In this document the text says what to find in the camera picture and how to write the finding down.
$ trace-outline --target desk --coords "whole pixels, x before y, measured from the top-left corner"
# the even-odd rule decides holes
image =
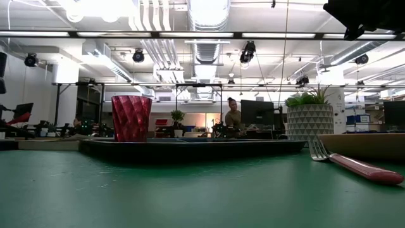
[[[405,174],[403,165],[377,164]],[[309,152],[140,167],[73,151],[0,151],[0,221],[38,227],[403,227],[404,184]]]

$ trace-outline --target light fixture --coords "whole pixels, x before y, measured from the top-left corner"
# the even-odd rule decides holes
[[[142,49],[136,49],[134,55],[132,56],[132,60],[136,63],[142,63],[145,60],[143,51],[144,50]]]
[[[357,39],[393,39],[397,37],[392,34],[363,34]]]
[[[1,37],[68,37],[68,32],[0,31]]]
[[[132,86],[131,83],[105,83],[105,86]]]
[[[231,32],[161,32],[160,37],[233,37]]]
[[[242,33],[244,38],[302,38],[313,39],[315,34],[296,34],[296,33]]]
[[[249,67],[249,62],[253,59],[254,53],[256,52],[256,46],[254,45],[253,41],[248,41],[247,44],[245,45],[245,48],[240,55],[240,64],[247,64],[247,67]]]
[[[28,56],[25,58],[24,64],[27,67],[37,67],[39,65],[37,54],[29,53]]]
[[[202,41],[202,40],[192,40],[184,41],[185,44],[230,44],[230,41]]]
[[[150,32],[78,32],[79,37],[150,37]]]
[[[247,70],[249,68],[249,63],[240,63],[240,69]]]
[[[325,34],[323,35],[324,39],[343,39],[344,34]]]

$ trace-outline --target potted plant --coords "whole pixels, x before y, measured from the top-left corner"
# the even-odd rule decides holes
[[[328,104],[328,88],[329,85],[318,84],[317,88],[285,100],[290,140],[308,141],[318,134],[333,134],[333,107]]]
[[[173,129],[175,137],[183,136],[183,129],[180,128],[180,122],[184,120],[185,113],[180,110],[171,111],[171,118],[173,119]]]
[[[55,137],[56,136],[56,126],[53,123],[48,124],[48,132],[47,137]]]

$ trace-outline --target dark tray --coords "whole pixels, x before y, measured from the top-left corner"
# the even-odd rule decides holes
[[[305,141],[254,139],[148,139],[147,142],[115,142],[86,139],[79,151],[107,160],[139,163],[182,163],[252,156],[299,153]]]

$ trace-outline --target computer monitor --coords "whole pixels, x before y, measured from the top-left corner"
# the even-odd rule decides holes
[[[240,102],[242,123],[248,127],[251,124],[274,125],[274,104],[265,101]]]
[[[31,113],[32,107],[34,106],[33,103],[28,103],[28,104],[19,104],[14,110],[14,119],[17,119],[18,117],[26,114],[26,113]]]
[[[385,124],[405,125],[405,101],[384,102]]]

